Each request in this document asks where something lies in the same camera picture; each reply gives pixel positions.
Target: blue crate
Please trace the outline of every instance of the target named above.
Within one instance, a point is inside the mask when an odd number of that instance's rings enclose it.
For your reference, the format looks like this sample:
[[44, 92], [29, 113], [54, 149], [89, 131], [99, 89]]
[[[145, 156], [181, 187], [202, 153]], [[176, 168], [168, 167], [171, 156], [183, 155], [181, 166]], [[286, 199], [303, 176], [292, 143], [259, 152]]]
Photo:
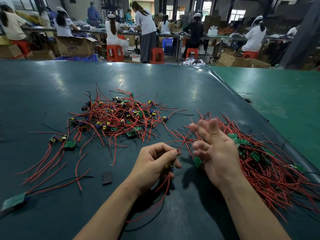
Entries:
[[173, 44], [174, 39], [167, 38], [162, 40], [162, 48], [164, 53], [172, 53], [173, 52]]
[[93, 61], [93, 62], [97, 62], [98, 61], [98, 56], [97, 56], [97, 54], [93, 54], [90, 57], [66, 57], [66, 56], [61, 56], [61, 57], [56, 58], [54, 60]]

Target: fingernail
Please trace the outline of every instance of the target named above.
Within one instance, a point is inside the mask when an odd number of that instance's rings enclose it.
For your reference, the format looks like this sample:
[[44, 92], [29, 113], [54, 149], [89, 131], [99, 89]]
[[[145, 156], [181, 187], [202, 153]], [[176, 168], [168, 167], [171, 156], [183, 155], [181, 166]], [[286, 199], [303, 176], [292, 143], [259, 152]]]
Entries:
[[177, 150], [171, 150], [170, 152], [172, 153], [172, 155], [174, 157], [176, 157], [178, 155], [178, 151]]

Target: woman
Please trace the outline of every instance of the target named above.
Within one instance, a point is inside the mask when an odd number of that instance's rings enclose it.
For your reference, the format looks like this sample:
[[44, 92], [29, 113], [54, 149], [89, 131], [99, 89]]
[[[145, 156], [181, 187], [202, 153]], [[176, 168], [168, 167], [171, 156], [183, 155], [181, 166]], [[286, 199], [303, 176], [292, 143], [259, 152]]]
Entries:
[[266, 35], [266, 27], [262, 19], [256, 18], [253, 22], [253, 28], [245, 35], [247, 42], [242, 46], [242, 51], [259, 51], [262, 40]]
[[163, 18], [163, 21], [161, 22], [161, 32], [167, 32], [169, 31], [169, 22], [168, 22], [169, 16], [165, 15]]
[[120, 30], [119, 23], [116, 22], [116, 16], [112, 13], [108, 14], [109, 21], [106, 21], [106, 44], [107, 45], [120, 45], [123, 55], [129, 49], [129, 41], [118, 38], [117, 32]]
[[128, 9], [127, 14], [125, 15], [125, 21], [126, 21], [126, 23], [133, 25], [133, 23], [134, 23], [133, 20], [134, 19], [131, 16], [131, 9]]
[[76, 25], [73, 24], [69, 15], [62, 7], [57, 7], [58, 15], [53, 20], [54, 25], [57, 29], [58, 36], [70, 37], [73, 36], [71, 33], [71, 28], [74, 30], [79, 30]]
[[14, 10], [6, 4], [1, 5], [0, 9], [0, 20], [7, 38], [9, 40], [25, 40], [33, 43], [32, 37], [26, 35], [21, 29], [21, 25], [31, 26], [32, 24], [15, 14]]
[[142, 63], [148, 63], [151, 58], [151, 49], [156, 47], [156, 24], [150, 15], [150, 12], [144, 10], [138, 2], [134, 1], [131, 5], [136, 13], [136, 25], [138, 31], [141, 30], [140, 54]]
[[188, 24], [184, 29], [184, 32], [190, 32], [190, 39], [186, 42], [186, 48], [183, 52], [183, 58], [186, 58], [188, 48], [199, 48], [200, 38], [203, 36], [203, 24], [201, 23], [201, 14], [196, 13], [193, 16], [193, 22]]

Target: woman in white shirt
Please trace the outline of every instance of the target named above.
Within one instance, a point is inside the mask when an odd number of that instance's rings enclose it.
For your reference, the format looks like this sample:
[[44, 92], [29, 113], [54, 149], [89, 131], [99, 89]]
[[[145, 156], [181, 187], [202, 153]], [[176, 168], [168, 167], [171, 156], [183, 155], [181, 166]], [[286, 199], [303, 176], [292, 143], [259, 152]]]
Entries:
[[161, 32], [167, 32], [169, 31], [169, 22], [168, 22], [169, 16], [165, 15], [163, 18], [163, 21], [161, 22]]
[[132, 2], [132, 10], [136, 13], [135, 20], [138, 31], [141, 30], [140, 54], [142, 63], [148, 63], [151, 49], [157, 46], [156, 24], [148, 10], [144, 10], [137, 1]]
[[120, 45], [122, 48], [123, 55], [126, 54], [126, 52], [129, 49], [129, 41], [128, 40], [122, 40], [118, 38], [118, 30], [120, 30], [119, 23], [116, 22], [116, 16], [112, 13], [108, 14], [109, 21], [106, 21], [105, 27], [106, 27], [106, 44], [107, 45]]
[[15, 14], [14, 10], [6, 4], [2, 4], [0, 9], [0, 20], [7, 38], [9, 40], [25, 40], [32, 43], [32, 37], [26, 35], [21, 29], [21, 25], [31, 26], [32, 24]]
[[74, 30], [79, 30], [76, 25], [73, 24], [69, 15], [62, 7], [57, 7], [58, 15], [53, 19], [54, 25], [57, 29], [58, 36], [73, 36], [71, 33], [71, 28]]
[[257, 17], [253, 25], [254, 27], [246, 34], [247, 42], [242, 46], [242, 51], [259, 51], [262, 40], [266, 35], [266, 27], [263, 25], [262, 19]]

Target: person in teal shirt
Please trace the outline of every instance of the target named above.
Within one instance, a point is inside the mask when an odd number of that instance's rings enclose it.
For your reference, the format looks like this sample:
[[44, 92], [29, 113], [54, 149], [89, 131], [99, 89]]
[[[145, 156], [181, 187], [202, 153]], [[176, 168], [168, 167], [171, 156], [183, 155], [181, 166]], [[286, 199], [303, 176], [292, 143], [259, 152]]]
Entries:
[[134, 19], [131, 16], [131, 9], [128, 9], [127, 14], [125, 15], [125, 21], [132, 25], [134, 23], [133, 20]]

